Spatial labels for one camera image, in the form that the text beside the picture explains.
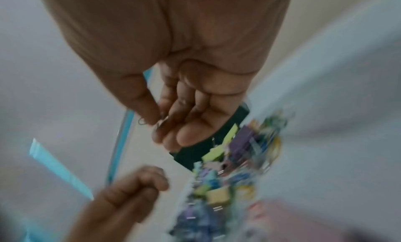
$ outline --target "blue stripe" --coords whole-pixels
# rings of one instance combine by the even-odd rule
[[[149,81],[150,76],[152,75],[152,69],[145,71],[143,74],[146,82]],[[114,149],[114,153],[112,156],[112,160],[109,166],[109,173],[107,175],[107,184],[111,184],[117,174],[118,165],[121,161],[121,156],[124,151],[125,143],[127,142],[129,130],[131,129],[132,121],[134,120],[135,113],[131,110],[127,110],[125,118],[122,122],[122,126],[120,128],[119,137],[116,142],[116,146]]]
[[[58,161],[45,147],[43,147],[35,138],[30,146],[29,155],[39,163],[47,167],[60,179],[70,184],[81,194],[93,200],[92,191],[73,173],[71,173],[60,161]]]

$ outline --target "pile of binder clips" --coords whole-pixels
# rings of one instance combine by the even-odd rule
[[[262,123],[234,125],[222,144],[194,164],[195,180],[170,231],[177,242],[225,241],[244,210],[257,201],[256,184],[279,157],[280,131],[289,118],[274,113]]]

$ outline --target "floor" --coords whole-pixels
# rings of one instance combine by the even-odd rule
[[[359,1],[292,0],[269,58],[260,74],[255,78],[252,88],[257,81],[266,77],[283,58]],[[158,69],[155,68],[150,80],[150,89],[155,97],[159,96],[161,87],[162,82],[158,76]],[[138,125],[137,120],[138,118],[135,118],[133,122],[124,158],[119,168],[119,176],[143,164],[159,166],[169,176],[171,190],[162,194],[153,214],[146,221],[146,225],[139,225],[131,234],[129,241],[158,241],[169,226],[167,223],[169,215],[171,215],[182,189],[191,178],[191,173],[176,163],[162,146],[155,145],[150,140],[152,129],[148,126]]]

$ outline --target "hand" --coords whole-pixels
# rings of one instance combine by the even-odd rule
[[[124,241],[169,187],[164,171],[145,166],[104,189],[82,212],[66,242]]]
[[[44,0],[69,45],[169,151],[198,143],[236,111],[290,0]],[[142,72],[159,63],[157,105]]]

